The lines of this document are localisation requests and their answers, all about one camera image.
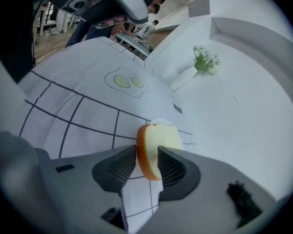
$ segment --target white flower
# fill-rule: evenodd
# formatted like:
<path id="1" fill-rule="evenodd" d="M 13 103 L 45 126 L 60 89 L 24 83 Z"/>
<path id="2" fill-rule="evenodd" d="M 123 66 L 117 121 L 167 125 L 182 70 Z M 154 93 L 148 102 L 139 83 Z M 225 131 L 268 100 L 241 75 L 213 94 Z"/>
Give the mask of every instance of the white flower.
<path id="1" fill-rule="evenodd" d="M 194 47 L 193 47 L 193 50 L 194 50 L 194 51 L 199 51 L 199 46 L 194 46 Z"/>
<path id="2" fill-rule="evenodd" d="M 216 73 L 218 73 L 218 69 L 219 69 L 218 66 L 214 66 L 213 68 L 209 69 L 208 72 L 209 72 L 211 75 L 215 75 Z"/>
<path id="3" fill-rule="evenodd" d="M 204 46 L 199 46 L 199 51 L 201 51 L 201 52 L 205 52 L 206 51 L 206 48 L 204 47 Z"/>
<path id="4" fill-rule="evenodd" d="M 214 61 L 214 65 L 215 66 L 219 66 L 220 65 L 220 59 L 219 59 L 218 56 L 216 56 L 216 58 L 213 61 Z"/>
<path id="5" fill-rule="evenodd" d="M 207 57 L 209 56 L 209 51 L 207 49 L 204 49 L 202 51 L 202 55 L 205 56 L 205 58 L 207 59 Z"/>
<path id="6" fill-rule="evenodd" d="M 212 64 L 214 64 L 214 60 L 215 60 L 215 55 L 210 55 L 208 52 L 207 52 L 207 56 L 206 56 L 206 60 L 207 60 L 207 62 L 210 62 L 211 61 L 211 63 Z"/>

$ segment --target white vase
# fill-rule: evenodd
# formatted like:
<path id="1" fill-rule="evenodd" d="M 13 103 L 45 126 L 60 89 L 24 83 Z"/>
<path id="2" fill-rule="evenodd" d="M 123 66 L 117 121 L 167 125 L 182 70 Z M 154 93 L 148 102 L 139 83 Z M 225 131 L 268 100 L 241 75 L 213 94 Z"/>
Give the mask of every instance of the white vase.
<path id="1" fill-rule="evenodd" d="M 170 84 L 170 88 L 172 90 L 177 90 L 178 88 L 181 88 L 188 81 L 190 81 L 196 73 L 197 70 L 193 66 L 186 69 Z"/>

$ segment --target white wall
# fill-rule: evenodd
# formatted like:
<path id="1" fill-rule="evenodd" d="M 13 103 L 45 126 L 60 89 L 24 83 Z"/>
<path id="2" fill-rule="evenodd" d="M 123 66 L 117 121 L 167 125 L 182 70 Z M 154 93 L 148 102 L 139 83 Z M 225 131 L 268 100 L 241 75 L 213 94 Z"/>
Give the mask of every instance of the white wall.
<path id="1" fill-rule="evenodd" d="M 272 29 L 245 20 L 213 17 L 213 22 L 219 32 L 265 53 L 293 80 L 293 43 L 290 40 Z"/>
<path id="2" fill-rule="evenodd" d="M 267 27 L 293 42 L 291 26 L 269 0 L 210 0 L 210 14 L 185 20 L 146 59 L 146 68 L 170 82 L 193 65 L 194 45 L 218 54 L 218 74 L 197 76 L 178 91 L 197 152 L 233 165 L 279 199 L 293 189 L 293 80 L 260 51 L 269 48 L 269 39 L 257 39 L 256 31 L 256 42 L 248 41 L 250 32 L 240 41 L 239 28 L 240 38 L 228 38 L 227 44 L 211 40 L 210 31 L 212 16 L 234 18 Z M 229 40 L 238 47 L 232 48 Z M 271 49 L 271 55 L 278 53 Z"/>
<path id="3" fill-rule="evenodd" d="M 165 16 L 159 24 L 156 26 L 156 29 L 162 29 L 169 26 L 180 25 L 185 20 L 189 18 L 188 6 L 184 5 L 181 8 L 171 12 Z"/>

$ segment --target white table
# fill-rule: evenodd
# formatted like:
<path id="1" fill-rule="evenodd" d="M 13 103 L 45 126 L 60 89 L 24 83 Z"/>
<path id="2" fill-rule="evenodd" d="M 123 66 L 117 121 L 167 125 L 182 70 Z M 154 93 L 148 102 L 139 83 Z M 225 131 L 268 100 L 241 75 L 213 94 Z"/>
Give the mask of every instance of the white table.
<path id="1" fill-rule="evenodd" d="M 121 77 L 128 81 L 123 87 L 115 83 Z M 176 94 L 110 39 L 67 47 L 37 65 L 19 87 L 27 97 L 13 133 L 51 158 L 135 144 L 139 127 L 157 117 L 177 126 L 184 149 L 195 152 L 187 119 L 174 107 L 181 107 Z M 144 178 L 136 162 L 123 188 L 130 233 L 152 217 L 162 189 L 161 181 Z"/>
<path id="2" fill-rule="evenodd" d="M 40 32 L 39 32 L 40 37 L 43 36 L 43 27 L 45 25 L 45 18 L 47 16 L 48 7 L 47 6 L 41 7 L 41 10 L 43 10 L 43 15 L 42 15 L 42 20 L 41 20 L 41 25 L 40 25 Z"/>
<path id="3" fill-rule="evenodd" d="M 123 33 L 118 33 L 116 35 L 116 37 L 118 37 L 119 39 L 121 39 L 122 41 L 120 42 L 120 44 L 122 45 L 123 42 L 127 42 L 129 45 L 131 45 L 132 47 L 134 47 L 135 49 L 137 49 L 138 51 L 140 51 L 142 54 L 144 54 L 145 56 L 149 56 L 150 55 L 150 51 L 148 50 L 148 48 L 146 48 L 145 46 L 143 46 L 141 43 L 135 41 L 134 39 L 126 36 Z"/>
<path id="4" fill-rule="evenodd" d="M 73 24 L 74 19 L 75 19 L 75 16 L 72 15 L 72 17 L 70 18 L 69 25 L 68 25 L 68 28 L 69 28 L 69 29 L 72 27 L 72 24 Z"/>

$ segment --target apple slice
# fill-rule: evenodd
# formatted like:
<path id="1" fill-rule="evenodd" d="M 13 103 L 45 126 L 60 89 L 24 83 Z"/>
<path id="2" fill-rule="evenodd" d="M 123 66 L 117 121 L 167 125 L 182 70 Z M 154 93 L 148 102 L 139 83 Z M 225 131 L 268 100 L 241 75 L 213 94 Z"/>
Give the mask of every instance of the apple slice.
<path id="1" fill-rule="evenodd" d="M 157 148 L 166 146 L 182 149 L 182 141 L 175 126 L 144 125 L 137 134 L 137 157 L 143 175 L 149 180 L 162 180 L 157 167 Z"/>

